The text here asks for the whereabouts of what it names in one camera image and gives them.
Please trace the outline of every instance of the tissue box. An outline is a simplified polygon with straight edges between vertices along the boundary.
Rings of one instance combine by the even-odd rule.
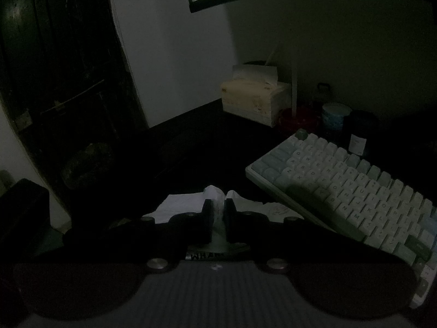
[[[237,116],[274,127],[279,112],[291,107],[291,85],[276,86],[252,80],[222,83],[223,110]]]

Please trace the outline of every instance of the mechanical keyboard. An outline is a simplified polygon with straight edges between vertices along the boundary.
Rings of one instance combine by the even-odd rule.
[[[410,307],[424,303],[437,272],[437,211],[429,199],[302,130],[246,167],[246,176],[306,219],[403,259],[419,279]]]

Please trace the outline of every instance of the screw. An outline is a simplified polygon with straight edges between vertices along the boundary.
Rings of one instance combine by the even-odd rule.
[[[168,265],[168,261],[165,259],[162,259],[161,257],[155,257],[153,259],[150,259],[147,262],[147,266],[151,269],[155,270],[162,270],[165,269]]]

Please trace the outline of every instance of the label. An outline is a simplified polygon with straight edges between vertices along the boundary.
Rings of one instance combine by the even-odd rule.
[[[357,155],[363,155],[366,146],[366,138],[360,138],[354,134],[350,136],[349,151]]]

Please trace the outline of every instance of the lid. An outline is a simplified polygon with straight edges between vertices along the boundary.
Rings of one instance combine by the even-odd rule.
[[[330,102],[323,105],[323,110],[331,115],[345,117],[349,116],[352,109],[349,106],[339,104],[338,102]]]

